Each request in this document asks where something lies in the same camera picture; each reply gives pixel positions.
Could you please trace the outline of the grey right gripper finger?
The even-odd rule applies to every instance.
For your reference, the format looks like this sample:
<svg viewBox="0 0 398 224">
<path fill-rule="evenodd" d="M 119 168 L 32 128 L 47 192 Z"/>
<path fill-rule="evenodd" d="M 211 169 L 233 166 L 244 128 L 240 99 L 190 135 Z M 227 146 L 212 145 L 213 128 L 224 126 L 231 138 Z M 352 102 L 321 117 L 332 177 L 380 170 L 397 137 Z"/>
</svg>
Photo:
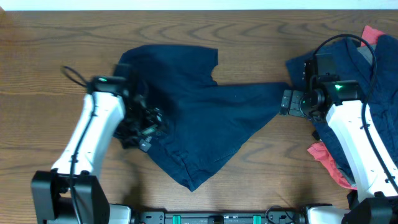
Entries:
<svg viewBox="0 0 398 224">
<path fill-rule="evenodd" d="M 280 115 L 288 115 L 290 110 L 290 104 L 292 100 L 292 90 L 285 90 L 283 93 L 282 101 L 280 104 Z"/>
<path fill-rule="evenodd" d="M 304 118 L 305 115 L 302 113 L 300 103 L 303 98 L 303 92 L 294 90 L 292 92 L 292 98 L 289 106 L 289 115 Z"/>
</svg>

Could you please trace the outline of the navy blue shorts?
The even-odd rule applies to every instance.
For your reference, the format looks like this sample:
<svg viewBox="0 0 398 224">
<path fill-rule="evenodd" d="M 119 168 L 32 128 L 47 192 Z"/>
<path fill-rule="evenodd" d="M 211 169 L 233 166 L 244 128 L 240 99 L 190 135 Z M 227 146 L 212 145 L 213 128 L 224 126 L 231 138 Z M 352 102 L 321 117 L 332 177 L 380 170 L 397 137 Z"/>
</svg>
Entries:
<svg viewBox="0 0 398 224">
<path fill-rule="evenodd" d="M 167 128 L 144 147 L 171 178 L 196 190 L 278 112 L 288 84 L 219 85 L 211 74 L 218 51 L 189 45 L 143 45 L 120 62 L 138 73 L 147 102 Z"/>
</svg>

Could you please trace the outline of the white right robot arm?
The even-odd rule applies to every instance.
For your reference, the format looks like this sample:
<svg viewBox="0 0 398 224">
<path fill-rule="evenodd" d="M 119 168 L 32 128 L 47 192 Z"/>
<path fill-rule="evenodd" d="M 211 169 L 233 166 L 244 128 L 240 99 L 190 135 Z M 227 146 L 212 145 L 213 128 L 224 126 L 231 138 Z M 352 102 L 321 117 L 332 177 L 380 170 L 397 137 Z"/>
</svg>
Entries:
<svg viewBox="0 0 398 224">
<path fill-rule="evenodd" d="M 305 91 L 285 90 L 282 115 L 326 122 L 349 163 L 358 203 L 350 209 L 307 206 L 302 223 L 397 223 L 397 166 L 370 114 L 358 82 L 307 80 Z"/>
</svg>

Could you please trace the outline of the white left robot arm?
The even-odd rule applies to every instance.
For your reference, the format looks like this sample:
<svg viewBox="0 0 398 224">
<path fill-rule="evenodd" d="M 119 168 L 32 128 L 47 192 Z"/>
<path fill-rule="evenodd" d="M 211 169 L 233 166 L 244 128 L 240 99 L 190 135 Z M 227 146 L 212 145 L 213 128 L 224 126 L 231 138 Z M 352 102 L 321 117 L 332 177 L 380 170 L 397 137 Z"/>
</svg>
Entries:
<svg viewBox="0 0 398 224">
<path fill-rule="evenodd" d="M 50 171 L 32 178 L 37 222 L 139 223 L 133 209 L 108 202 L 99 176 L 112 137 L 140 145 L 164 127 L 161 112 L 147 105 L 149 87 L 139 78 L 94 77 L 86 88 L 67 147 Z"/>
</svg>

